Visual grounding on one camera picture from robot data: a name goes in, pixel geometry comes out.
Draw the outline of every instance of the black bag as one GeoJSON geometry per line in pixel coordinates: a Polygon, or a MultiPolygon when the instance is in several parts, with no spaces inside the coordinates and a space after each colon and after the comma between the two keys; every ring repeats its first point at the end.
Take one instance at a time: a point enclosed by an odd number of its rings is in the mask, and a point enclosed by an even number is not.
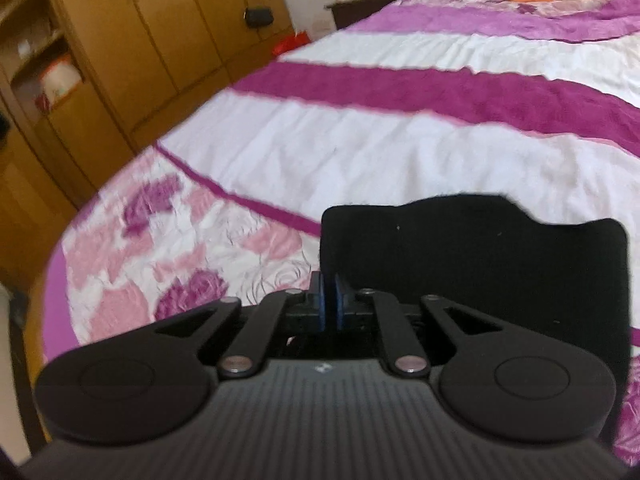
{"type": "Polygon", "coordinates": [[[249,28],[267,27],[273,23],[273,13],[269,7],[247,7],[244,22],[249,28]]]}

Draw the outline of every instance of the metal rivet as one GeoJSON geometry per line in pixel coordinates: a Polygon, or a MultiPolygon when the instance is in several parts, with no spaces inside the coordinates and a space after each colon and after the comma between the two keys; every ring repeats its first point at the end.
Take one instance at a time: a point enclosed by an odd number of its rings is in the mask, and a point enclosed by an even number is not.
{"type": "Polygon", "coordinates": [[[396,368],[408,374],[423,371],[428,366],[427,361],[417,355],[403,355],[396,359],[396,368]]]}
{"type": "Polygon", "coordinates": [[[232,374],[245,372],[253,365],[254,362],[243,355],[230,355],[229,357],[225,357],[224,359],[222,359],[222,362],[220,363],[220,366],[223,370],[226,370],[227,372],[230,372],[232,374]]]}

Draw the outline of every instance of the dark wooden nightstand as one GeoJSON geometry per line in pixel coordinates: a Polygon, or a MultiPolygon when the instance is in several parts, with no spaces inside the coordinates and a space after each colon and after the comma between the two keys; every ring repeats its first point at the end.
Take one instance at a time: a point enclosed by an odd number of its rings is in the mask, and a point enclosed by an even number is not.
{"type": "Polygon", "coordinates": [[[339,30],[368,18],[374,12],[378,12],[382,7],[394,1],[396,0],[350,0],[336,2],[327,5],[326,8],[331,10],[334,15],[335,28],[339,30]]]}

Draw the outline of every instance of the bed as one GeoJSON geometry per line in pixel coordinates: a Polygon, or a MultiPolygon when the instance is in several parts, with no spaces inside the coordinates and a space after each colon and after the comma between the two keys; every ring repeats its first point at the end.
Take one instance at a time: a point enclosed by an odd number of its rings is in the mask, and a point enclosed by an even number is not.
{"type": "Polygon", "coordinates": [[[47,271],[46,360],[305,288],[329,206],[499,193],[540,221],[626,227],[636,346],[615,451],[637,463],[639,31],[640,0],[399,0],[280,57],[82,209],[47,271]]]}

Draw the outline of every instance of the black foam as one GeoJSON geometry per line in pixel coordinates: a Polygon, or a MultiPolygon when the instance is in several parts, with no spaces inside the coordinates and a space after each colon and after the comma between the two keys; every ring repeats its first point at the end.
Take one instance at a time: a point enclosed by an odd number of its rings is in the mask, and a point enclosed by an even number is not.
{"type": "Polygon", "coordinates": [[[626,247],[612,219],[543,224],[504,197],[457,195],[328,209],[320,261],[329,280],[402,303],[437,294],[597,355],[616,379],[600,434],[611,445],[630,351],[626,247]]]}

